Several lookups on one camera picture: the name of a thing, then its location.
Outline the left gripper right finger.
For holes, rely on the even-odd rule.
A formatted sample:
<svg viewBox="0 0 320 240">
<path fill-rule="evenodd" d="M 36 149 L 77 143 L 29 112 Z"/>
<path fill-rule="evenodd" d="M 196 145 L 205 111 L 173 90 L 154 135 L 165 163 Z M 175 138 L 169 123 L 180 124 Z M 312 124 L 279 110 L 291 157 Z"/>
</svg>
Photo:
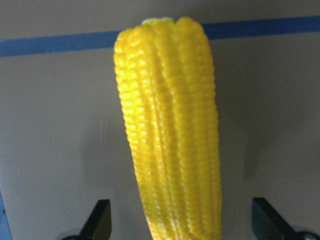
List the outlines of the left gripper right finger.
<svg viewBox="0 0 320 240">
<path fill-rule="evenodd" d="M 318 240 L 320 235 L 308 230 L 294 230 L 263 197 L 251 202 L 251 229 L 258 240 Z"/>
</svg>

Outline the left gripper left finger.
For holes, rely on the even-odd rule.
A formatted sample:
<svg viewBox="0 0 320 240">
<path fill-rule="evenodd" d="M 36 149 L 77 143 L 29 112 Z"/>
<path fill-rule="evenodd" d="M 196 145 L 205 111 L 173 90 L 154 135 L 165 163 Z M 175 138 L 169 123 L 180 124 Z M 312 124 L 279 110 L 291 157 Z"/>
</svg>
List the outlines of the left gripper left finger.
<svg viewBox="0 0 320 240">
<path fill-rule="evenodd" d="M 95 204 L 79 234 L 68 235 L 60 240 L 109 240 L 112 234 L 112 213 L 109 199 Z"/>
</svg>

